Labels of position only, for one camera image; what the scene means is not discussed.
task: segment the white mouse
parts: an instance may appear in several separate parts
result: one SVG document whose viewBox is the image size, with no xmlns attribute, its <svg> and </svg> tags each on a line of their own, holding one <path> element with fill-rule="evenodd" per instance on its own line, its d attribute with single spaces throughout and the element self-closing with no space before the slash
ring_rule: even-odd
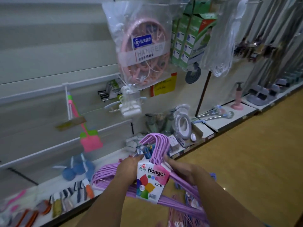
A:
<svg viewBox="0 0 303 227">
<path fill-rule="evenodd" d="M 194 133 L 191 134 L 190 139 L 195 142 L 197 140 L 196 135 Z"/>
</svg>

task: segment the tiled floor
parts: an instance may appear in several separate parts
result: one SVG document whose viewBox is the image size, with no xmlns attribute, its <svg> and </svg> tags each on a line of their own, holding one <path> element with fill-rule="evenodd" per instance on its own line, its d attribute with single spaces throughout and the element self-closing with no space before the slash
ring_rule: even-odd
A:
<svg viewBox="0 0 303 227">
<path fill-rule="evenodd" d="M 302 102 L 303 90 L 179 161 L 215 172 L 217 182 L 261 221 L 294 226 L 303 212 Z M 170 181 L 164 194 L 175 192 Z M 75 226 L 81 216 L 62 226 Z M 154 227 L 159 221 L 167 226 L 167 220 L 168 208 L 125 199 L 121 227 Z"/>
</svg>

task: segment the yellow sign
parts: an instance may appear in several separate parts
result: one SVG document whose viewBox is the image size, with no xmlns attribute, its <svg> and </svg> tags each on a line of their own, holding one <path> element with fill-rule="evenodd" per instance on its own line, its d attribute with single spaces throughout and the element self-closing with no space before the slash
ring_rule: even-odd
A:
<svg viewBox="0 0 303 227">
<path fill-rule="evenodd" d="M 153 86 L 151 86 L 151 97 L 160 94 L 166 94 L 175 90 L 177 73 L 172 73 L 172 76 L 164 81 L 161 81 Z"/>
</svg>

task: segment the plastic bag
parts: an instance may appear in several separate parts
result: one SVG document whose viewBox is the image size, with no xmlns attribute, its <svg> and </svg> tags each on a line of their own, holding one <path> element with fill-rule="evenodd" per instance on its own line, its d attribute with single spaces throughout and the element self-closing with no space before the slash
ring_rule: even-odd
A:
<svg viewBox="0 0 303 227">
<path fill-rule="evenodd" d="M 169 5 L 136 0 L 105 2 L 102 7 L 124 81 L 140 90 L 169 78 Z"/>
</svg>

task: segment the blue label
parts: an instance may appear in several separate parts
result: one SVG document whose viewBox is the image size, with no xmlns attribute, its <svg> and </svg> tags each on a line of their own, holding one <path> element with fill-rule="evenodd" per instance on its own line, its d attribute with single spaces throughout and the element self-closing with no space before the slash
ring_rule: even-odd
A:
<svg viewBox="0 0 303 227">
<path fill-rule="evenodd" d="M 134 48 L 142 47 L 152 43 L 151 34 L 142 37 L 133 38 Z"/>
</svg>

